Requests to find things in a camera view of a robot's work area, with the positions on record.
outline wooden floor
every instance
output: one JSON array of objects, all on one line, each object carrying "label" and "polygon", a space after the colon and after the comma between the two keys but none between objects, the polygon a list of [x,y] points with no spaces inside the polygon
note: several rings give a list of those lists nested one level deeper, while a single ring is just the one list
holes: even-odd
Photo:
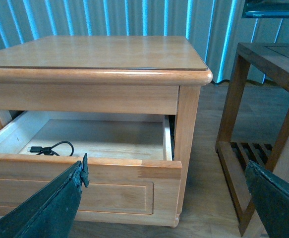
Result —
[{"label": "wooden floor", "polygon": [[[177,228],[75,222],[71,238],[239,238],[238,220],[215,152],[227,85],[202,87],[183,212]],[[289,106],[289,93],[248,85],[234,141],[274,144]]]}]

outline open drawer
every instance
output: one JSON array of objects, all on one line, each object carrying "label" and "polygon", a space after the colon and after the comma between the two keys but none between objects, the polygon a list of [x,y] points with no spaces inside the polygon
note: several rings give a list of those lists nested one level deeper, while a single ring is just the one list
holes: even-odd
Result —
[{"label": "open drawer", "polygon": [[[31,146],[60,145],[61,156]],[[5,215],[88,154],[88,189],[76,219],[176,226],[181,162],[172,161],[161,115],[24,112],[0,131],[0,215]]]}]

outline wooden table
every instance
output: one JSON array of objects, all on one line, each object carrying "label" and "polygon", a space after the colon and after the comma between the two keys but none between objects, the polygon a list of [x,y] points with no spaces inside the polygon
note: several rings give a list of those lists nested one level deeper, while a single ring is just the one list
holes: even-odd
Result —
[{"label": "wooden table", "polygon": [[260,237],[264,227],[251,201],[243,169],[249,159],[253,159],[289,182],[289,110],[271,154],[269,145],[231,142],[250,64],[289,92],[289,44],[238,44],[217,137],[216,149],[240,221],[240,233],[243,237],[254,238]]},{"label": "wooden table", "polygon": [[[175,227],[182,211],[200,86],[211,79],[211,71],[184,37],[51,36],[1,50],[0,215],[77,160],[23,154],[27,140],[36,138],[29,136],[34,125],[45,126],[46,117],[59,119],[60,113],[49,111],[92,112],[61,115],[86,120],[96,114],[106,121],[117,115],[175,115],[173,160],[165,155],[171,150],[166,146],[167,123],[161,158],[138,158],[137,152],[131,158],[124,153],[117,158],[89,156],[91,184],[83,191],[76,216]],[[32,112],[9,123],[8,110]]]}]

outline table top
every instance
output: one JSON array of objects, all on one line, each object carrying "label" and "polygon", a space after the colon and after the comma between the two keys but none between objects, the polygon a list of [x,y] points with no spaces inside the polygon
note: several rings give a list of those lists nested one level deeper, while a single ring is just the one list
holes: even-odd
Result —
[{"label": "table top", "polygon": [[50,36],[0,50],[0,67],[207,70],[178,36]]},{"label": "table top", "polygon": [[289,92],[289,44],[239,43],[237,52]]},{"label": "table top", "polygon": [[0,82],[206,84],[212,74],[185,37],[49,36],[0,50]]}]

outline wooden frame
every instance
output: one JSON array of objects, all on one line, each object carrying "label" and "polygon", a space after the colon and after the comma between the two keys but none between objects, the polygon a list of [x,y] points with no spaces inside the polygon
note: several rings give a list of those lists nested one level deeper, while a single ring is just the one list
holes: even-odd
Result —
[{"label": "wooden frame", "polygon": [[[238,161],[231,146],[231,135],[247,80],[250,64],[272,78],[289,92],[289,44],[239,43],[223,116],[218,132],[216,150],[227,179],[231,197],[239,218],[239,230],[243,237],[260,237],[264,227],[255,211],[248,192],[243,170],[246,161]],[[237,145],[242,154],[242,146]],[[265,168],[289,182],[289,110],[279,132]]]}]

